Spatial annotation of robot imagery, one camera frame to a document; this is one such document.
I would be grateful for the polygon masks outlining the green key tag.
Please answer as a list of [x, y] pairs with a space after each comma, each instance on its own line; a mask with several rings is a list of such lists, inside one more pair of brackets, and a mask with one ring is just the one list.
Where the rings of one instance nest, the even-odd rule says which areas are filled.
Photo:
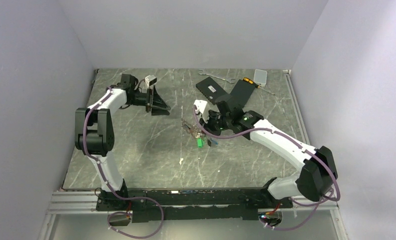
[[205, 145], [206, 139], [200, 137], [200, 138], [196, 139], [196, 142], [197, 142], [197, 146], [198, 146], [199, 148], [203, 148], [204, 145]]

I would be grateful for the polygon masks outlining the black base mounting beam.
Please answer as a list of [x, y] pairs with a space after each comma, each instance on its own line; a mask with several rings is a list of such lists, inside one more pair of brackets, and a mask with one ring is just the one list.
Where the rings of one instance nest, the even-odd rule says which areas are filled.
[[129, 200], [98, 194], [99, 212], [128, 211], [134, 223], [164, 220], [242, 219], [257, 220], [264, 211], [290, 209], [292, 201], [277, 200], [261, 187], [185, 188], [128, 190]]

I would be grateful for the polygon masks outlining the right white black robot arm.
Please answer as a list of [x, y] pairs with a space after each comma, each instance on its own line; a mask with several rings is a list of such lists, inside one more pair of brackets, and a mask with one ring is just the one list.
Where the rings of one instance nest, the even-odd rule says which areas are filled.
[[262, 188], [262, 203], [272, 208], [281, 199], [303, 196], [312, 202], [339, 201], [340, 189], [332, 151], [303, 143], [275, 127], [255, 111], [244, 111], [232, 98], [219, 101], [217, 111], [205, 100], [193, 103], [197, 126], [207, 136], [216, 139], [245, 137], [287, 160], [296, 174], [274, 177]]

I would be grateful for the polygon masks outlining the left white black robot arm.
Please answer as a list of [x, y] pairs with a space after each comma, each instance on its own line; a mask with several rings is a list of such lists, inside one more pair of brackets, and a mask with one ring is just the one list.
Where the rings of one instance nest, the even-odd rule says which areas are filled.
[[112, 152], [115, 144], [112, 116], [131, 106], [144, 107], [152, 116], [168, 116], [171, 108], [157, 93], [156, 83], [155, 75], [138, 80], [124, 74], [119, 83], [106, 88], [96, 103], [75, 112], [75, 147], [93, 163], [104, 198], [109, 198], [117, 210], [125, 209], [130, 197]]

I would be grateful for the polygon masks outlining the silver wrench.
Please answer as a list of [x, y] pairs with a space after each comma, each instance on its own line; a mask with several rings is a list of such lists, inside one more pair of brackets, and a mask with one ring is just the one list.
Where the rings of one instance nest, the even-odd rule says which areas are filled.
[[234, 84], [234, 83], [237, 82], [237, 79], [235, 79], [235, 78], [221, 77], [221, 76], [218, 76], [218, 75], [216, 75], [216, 74], [209, 73], [209, 72], [205, 71], [204, 69], [199, 69], [199, 70], [198, 70], [198, 73], [199, 73], [200, 75], [203, 75], [203, 76], [206, 76], [206, 75], [207, 75], [207, 76], [210, 76], [210, 77], [212, 77], [212, 78], [217, 78], [217, 79], [226, 81], [226, 82], [228, 82], [228, 83], [230, 83], [230, 84]]

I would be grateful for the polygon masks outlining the yellow black handled screwdriver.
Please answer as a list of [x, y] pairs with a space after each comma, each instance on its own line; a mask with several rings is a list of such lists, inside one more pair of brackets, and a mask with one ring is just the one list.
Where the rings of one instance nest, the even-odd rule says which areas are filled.
[[247, 77], [244, 77], [242, 80], [247, 82], [247, 83], [249, 83], [249, 84], [251, 84], [251, 85], [253, 85], [257, 89], [261, 89], [261, 90], [263, 90], [263, 91], [265, 91], [265, 92], [267, 92], [267, 93], [269, 93], [269, 94], [271, 94], [273, 96], [275, 95], [274, 93], [270, 92], [269, 90], [264, 89], [261, 85], [257, 84], [256, 82], [252, 81], [251, 79], [249, 79]]

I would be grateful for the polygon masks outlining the black box with white label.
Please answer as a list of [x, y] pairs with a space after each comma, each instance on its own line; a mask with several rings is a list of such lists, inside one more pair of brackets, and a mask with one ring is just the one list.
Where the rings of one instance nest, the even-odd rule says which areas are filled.
[[227, 92], [211, 77], [207, 77], [195, 84], [199, 90], [213, 105], [218, 98], [227, 94]]

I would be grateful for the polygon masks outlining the plain black box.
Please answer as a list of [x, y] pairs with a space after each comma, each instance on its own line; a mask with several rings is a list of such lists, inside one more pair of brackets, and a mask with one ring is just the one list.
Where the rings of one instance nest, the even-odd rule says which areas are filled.
[[238, 102], [241, 107], [244, 107], [248, 100], [250, 99], [251, 95], [255, 90], [255, 85], [253, 82], [249, 82], [246, 80], [239, 80], [230, 95]]

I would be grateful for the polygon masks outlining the clear plastic container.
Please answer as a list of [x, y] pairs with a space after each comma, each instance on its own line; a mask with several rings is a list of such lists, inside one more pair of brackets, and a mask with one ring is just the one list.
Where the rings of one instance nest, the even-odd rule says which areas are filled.
[[254, 82], [259, 86], [266, 86], [268, 72], [261, 69], [256, 69], [254, 72]]

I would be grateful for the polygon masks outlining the aluminium frame rail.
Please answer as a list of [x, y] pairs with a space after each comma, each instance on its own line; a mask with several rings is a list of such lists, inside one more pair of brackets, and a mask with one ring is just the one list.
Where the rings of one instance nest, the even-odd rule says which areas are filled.
[[98, 197], [92, 191], [56, 191], [51, 197], [48, 214], [95, 214]]

